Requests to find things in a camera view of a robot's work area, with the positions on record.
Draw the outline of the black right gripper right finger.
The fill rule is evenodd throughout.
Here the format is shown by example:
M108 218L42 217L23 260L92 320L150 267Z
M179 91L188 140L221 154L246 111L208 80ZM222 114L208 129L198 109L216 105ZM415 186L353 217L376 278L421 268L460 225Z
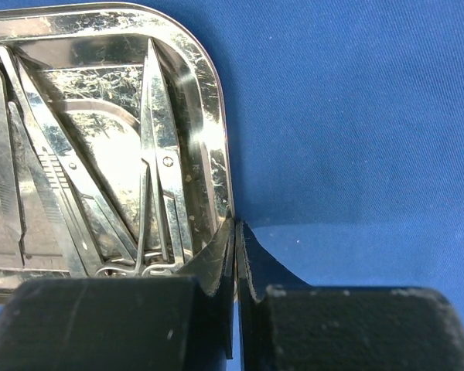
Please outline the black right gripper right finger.
M464 370L464 326L421 287L313 286L236 229L244 370Z

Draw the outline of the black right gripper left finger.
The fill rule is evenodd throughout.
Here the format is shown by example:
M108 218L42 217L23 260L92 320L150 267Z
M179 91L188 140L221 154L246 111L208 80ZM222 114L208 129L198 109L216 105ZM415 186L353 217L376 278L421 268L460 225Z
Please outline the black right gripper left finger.
M36 279L0 311L0 370L223 370L232 356L234 229L175 274Z

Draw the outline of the steel instrument tray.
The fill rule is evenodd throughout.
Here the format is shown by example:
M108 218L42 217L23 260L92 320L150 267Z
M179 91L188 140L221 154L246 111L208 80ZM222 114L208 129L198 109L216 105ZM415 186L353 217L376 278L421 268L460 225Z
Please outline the steel instrument tray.
M193 258L234 213L223 91L198 40L177 21L144 6L90 3L0 11L0 46L23 63L116 209L144 257L138 270L163 262L152 186L141 186L142 68L153 39L175 118ZM0 203L0 304L23 282L72 277L26 164L9 102L26 115L5 79L23 222L25 266L15 266ZM105 260L119 255L83 207Z

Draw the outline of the blue cloth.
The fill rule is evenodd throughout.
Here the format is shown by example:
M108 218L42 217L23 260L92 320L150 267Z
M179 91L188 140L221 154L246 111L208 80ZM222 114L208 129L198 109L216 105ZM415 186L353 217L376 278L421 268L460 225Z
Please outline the blue cloth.
M464 324L464 1L150 6L218 67L262 244L318 286L431 286Z

